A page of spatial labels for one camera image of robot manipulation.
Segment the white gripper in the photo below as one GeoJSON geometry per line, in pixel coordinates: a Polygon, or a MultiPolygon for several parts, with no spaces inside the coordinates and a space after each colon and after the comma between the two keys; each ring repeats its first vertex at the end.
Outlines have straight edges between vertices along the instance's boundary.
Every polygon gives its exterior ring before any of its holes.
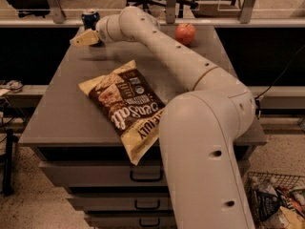
{"type": "Polygon", "coordinates": [[[96,31],[87,29],[76,35],[70,40],[72,46],[83,47],[89,45],[95,45],[99,42],[99,38],[104,43],[112,43],[122,41],[122,33],[119,25],[119,15],[108,15],[101,18],[96,26],[96,31]]]}

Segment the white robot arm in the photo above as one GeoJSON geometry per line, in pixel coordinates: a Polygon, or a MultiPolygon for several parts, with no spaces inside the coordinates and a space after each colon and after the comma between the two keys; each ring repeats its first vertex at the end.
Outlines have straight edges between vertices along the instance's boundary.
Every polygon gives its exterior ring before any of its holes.
{"type": "Polygon", "coordinates": [[[234,141],[255,118],[252,92],[214,62],[163,33],[151,15],[126,7],[71,40],[143,44],[185,93],[165,107],[160,151],[178,229],[255,229],[234,141]]]}

